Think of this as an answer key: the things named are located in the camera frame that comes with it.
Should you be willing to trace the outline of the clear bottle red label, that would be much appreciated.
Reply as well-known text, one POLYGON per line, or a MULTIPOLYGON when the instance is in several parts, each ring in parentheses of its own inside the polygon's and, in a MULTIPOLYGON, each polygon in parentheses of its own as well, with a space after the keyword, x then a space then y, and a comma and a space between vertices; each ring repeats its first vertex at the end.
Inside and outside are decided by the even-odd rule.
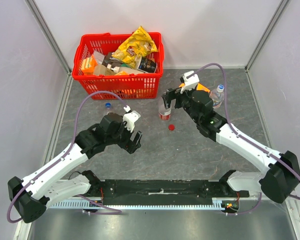
POLYGON ((158 100, 158 115, 159 118, 163 121, 167 121, 171 117, 172 108, 166 108, 164 104, 164 100, 162 97, 158 100))

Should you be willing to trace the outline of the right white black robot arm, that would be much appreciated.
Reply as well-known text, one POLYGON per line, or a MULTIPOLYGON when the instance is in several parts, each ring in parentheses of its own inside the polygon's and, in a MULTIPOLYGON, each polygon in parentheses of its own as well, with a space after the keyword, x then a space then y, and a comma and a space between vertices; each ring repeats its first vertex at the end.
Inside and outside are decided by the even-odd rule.
POLYGON ((243 132, 213 109, 213 101, 203 90, 168 89, 162 100, 166 109, 175 101, 195 122, 198 131, 206 138, 224 145, 252 163, 258 172, 231 171, 228 179, 219 184, 225 197, 239 191, 260 192, 275 203, 283 203, 300 183, 297 156, 291 151, 273 150, 243 132))

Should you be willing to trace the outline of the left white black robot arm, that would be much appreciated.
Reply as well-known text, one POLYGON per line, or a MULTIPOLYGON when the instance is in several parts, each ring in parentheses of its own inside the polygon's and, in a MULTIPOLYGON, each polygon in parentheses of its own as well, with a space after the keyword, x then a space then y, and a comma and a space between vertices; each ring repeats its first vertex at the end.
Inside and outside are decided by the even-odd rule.
POLYGON ((111 112, 100 123, 79 132, 59 155, 40 169, 23 178, 12 177, 7 182, 11 201, 6 215, 8 222, 14 223, 12 209, 17 210, 21 221, 31 223, 52 205, 65 199, 83 194, 96 196, 100 192, 99 179, 90 170, 65 182, 59 180, 78 165, 102 153, 107 146, 117 145, 133 154, 141 147, 142 133, 134 133, 135 123, 140 117, 136 111, 124 115, 111 112))

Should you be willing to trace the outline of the red bottle cap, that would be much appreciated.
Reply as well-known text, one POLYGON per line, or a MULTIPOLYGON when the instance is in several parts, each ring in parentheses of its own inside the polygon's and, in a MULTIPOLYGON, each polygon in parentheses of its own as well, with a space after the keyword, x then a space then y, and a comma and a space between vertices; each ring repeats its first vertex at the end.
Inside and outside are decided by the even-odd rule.
POLYGON ((173 124, 170 124, 170 125, 168 126, 168 129, 169 129, 170 131, 174 131, 174 130, 175 130, 175 126, 174 126, 173 124))

